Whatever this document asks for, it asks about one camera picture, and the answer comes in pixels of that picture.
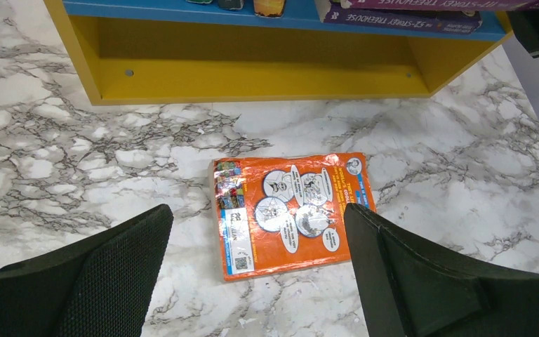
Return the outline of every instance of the barcode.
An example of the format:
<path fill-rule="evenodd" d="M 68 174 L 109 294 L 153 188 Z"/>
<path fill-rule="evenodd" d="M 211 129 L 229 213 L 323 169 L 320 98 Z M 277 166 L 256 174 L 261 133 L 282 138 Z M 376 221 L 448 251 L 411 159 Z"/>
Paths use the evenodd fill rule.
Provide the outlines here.
<path fill-rule="evenodd" d="M 237 270 L 247 269 L 247 258 L 235 258 L 234 264 L 237 266 Z"/>

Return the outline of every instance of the white oval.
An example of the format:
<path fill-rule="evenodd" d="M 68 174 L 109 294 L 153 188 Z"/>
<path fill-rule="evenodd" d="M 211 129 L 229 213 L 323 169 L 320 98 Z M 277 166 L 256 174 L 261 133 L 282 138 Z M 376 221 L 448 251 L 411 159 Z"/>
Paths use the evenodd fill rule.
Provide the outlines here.
<path fill-rule="evenodd" d="M 288 216 L 284 215 L 281 218 L 284 219 L 280 227 L 282 243 L 289 253 L 294 254 L 298 250 L 298 229 L 294 224 L 294 217 L 288 214 Z"/>
<path fill-rule="evenodd" d="M 300 181 L 300 173 L 296 165 L 290 167 L 290 173 L 292 175 L 292 188 L 294 190 L 294 197 L 299 205 L 305 204 L 305 194 L 302 191 L 302 182 Z"/>
<path fill-rule="evenodd" d="M 340 248 L 340 235 L 333 228 L 324 230 L 324 246 L 328 251 L 337 251 Z"/>
<path fill-rule="evenodd" d="M 323 167 L 321 169 L 321 176 L 324 177 L 324 181 L 325 181 L 324 190 L 327 196 L 327 200 L 333 201 L 333 186 L 331 185 L 331 178 L 329 178 L 329 173 L 327 173 L 327 168 Z"/>

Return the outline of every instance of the blue shelf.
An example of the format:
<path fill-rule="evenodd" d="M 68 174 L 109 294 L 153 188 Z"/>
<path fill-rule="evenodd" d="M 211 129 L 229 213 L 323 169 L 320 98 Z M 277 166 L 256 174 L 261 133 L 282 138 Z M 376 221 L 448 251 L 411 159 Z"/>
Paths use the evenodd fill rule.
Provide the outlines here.
<path fill-rule="evenodd" d="M 321 23 L 313 0 L 286 1 L 282 18 L 259 18 L 253 11 L 253 1 L 247 0 L 241 11 L 225 11 L 216 4 L 190 4 L 185 0 L 63 0 L 69 15 L 95 16 L 141 20 L 215 23 L 290 29 L 326 30 L 366 34 L 402 35 L 408 37 L 436 37 L 499 41 L 505 31 L 494 12 L 481 12 L 482 26 L 470 35 L 414 32 L 400 29 L 373 28 Z"/>

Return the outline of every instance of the orange book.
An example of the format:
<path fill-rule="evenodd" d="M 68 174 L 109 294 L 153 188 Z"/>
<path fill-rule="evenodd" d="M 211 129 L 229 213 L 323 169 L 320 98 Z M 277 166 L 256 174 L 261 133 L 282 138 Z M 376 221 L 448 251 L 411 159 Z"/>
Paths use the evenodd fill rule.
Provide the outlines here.
<path fill-rule="evenodd" d="M 375 211 L 365 163 L 362 153 L 214 161 L 224 278 L 349 260 L 346 204 Z"/>

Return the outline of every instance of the marble table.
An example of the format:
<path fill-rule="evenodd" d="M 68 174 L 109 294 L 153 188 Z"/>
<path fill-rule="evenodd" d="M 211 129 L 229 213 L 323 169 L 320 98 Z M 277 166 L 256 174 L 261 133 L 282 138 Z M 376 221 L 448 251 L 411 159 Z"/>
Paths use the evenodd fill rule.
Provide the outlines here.
<path fill-rule="evenodd" d="M 379 212 L 539 272 L 539 122 L 502 49 L 431 100 L 92 107 L 40 0 L 0 1 L 0 267 L 160 203 L 144 336 L 367 336 L 350 263 L 224 283 L 206 167 L 364 152 Z"/>

